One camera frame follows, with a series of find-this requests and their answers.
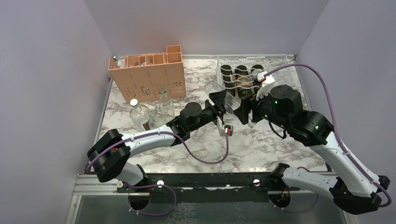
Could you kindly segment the green wine bottle silver neck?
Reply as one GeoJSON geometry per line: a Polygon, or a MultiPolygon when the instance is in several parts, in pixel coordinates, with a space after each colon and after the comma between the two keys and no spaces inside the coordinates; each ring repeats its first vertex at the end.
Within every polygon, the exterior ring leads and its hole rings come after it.
{"type": "Polygon", "coordinates": [[[251,80],[248,77],[248,70],[246,66],[238,65],[235,68],[235,78],[239,98],[242,98],[246,95],[252,95],[251,80]]]}

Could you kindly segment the green Primitivo wine bottle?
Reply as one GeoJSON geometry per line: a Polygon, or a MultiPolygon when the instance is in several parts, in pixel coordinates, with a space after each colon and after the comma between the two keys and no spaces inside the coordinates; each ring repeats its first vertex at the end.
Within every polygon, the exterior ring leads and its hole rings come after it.
{"type": "Polygon", "coordinates": [[[259,90],[259,86],[256,83],[256,79],[259,73],[264,71],[264,67],[260,64],[253,65],[251,67],[251,80],[253,81],[252,86],[254,87],[254,91],[257,92],[259,90]]]}

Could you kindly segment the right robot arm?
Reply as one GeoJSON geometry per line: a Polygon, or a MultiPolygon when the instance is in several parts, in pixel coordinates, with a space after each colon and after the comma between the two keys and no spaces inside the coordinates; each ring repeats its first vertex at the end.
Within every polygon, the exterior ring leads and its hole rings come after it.
{"type": "Polygon", "coordinates": [[[369,171],[347,147],[342,146],[333,125],[324,115],[303,108],[299,91],[280,85],[262,98],[244,96],[234,114],[242,124],[264,119],[283,128],[294,140],[316,152],[336,172],[336,176],[327,177],[280,163],[269,178],[272,188],[309,190],[332,199],[340,209],[354,215],[380,208],[379,192],[389,186],[389,178],[369,171]]]}

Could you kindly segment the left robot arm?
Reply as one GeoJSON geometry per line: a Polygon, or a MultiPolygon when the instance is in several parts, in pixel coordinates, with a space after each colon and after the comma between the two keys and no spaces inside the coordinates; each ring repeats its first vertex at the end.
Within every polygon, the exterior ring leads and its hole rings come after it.
{"type": "Polygon", "coordinates": [[[153,130],[133,134],[121,134],[117,129],[107,131],[87,152],[86,170],[93,169],[100,182],[117,179],[129,184],[134,191],[144,190],[148,179],[145,171],[139,164],[129,164],[128,159],[152,149],[184,145],[191,132],[211,122],[227,137],[231,127],[222,121],[226,94],[226,90],[210,93],[205,108],[189,102],[178,116],[153,130]]]}

